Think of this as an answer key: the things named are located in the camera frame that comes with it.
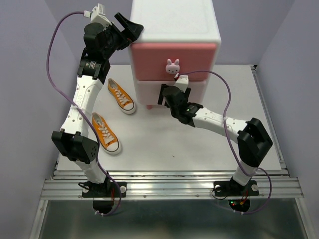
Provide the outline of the bunny knob drawer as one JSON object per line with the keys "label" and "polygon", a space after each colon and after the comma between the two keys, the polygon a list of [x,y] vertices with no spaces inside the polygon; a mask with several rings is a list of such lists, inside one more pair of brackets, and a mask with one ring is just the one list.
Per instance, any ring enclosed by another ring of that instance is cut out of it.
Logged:
{"label": "bunny knob drawer", "polygon": [[165,70],[169,74],[177,74],[180,71],[179,59],[174,62],[171,59],[167,59]]}

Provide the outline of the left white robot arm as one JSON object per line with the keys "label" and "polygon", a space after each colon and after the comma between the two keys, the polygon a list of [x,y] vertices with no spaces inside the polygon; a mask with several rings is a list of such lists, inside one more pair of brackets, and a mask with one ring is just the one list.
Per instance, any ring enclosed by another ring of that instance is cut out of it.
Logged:
{"label": "left white robot arm", "polygon": [[89,138],[89,130],[94,129],[89,118],[110,70],[109,59],[116,51],[137,41],[144,29],[143,25],[131,22],[119,12],[115,14],[115,19],[123,30],[106,20],[85,26],[85,47],[77,70],[74,97],[69,98],[54,86],[71,106],[60,130],[52,133],[52,141],[63,156],[80,167],[99,196],[110,193],[111,177],[99,163],[98,139]]}

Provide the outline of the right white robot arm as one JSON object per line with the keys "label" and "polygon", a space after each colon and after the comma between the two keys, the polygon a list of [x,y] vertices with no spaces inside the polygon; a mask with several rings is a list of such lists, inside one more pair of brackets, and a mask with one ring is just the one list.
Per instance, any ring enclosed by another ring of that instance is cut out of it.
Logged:
{"label": "right white robot arm", "polygon": [[163,85],[161,95],[173,118],[180,123],[202,128],[226,137],[228,143],[238,145],[239,161],[229,188],[234,194],[247,189],[247,183],[256,174],[257,168],[267,155],[273,142],[259,119],[239,120],[224,117],[203,105],[188,101],[190,88],[185,92],[176,86]]}

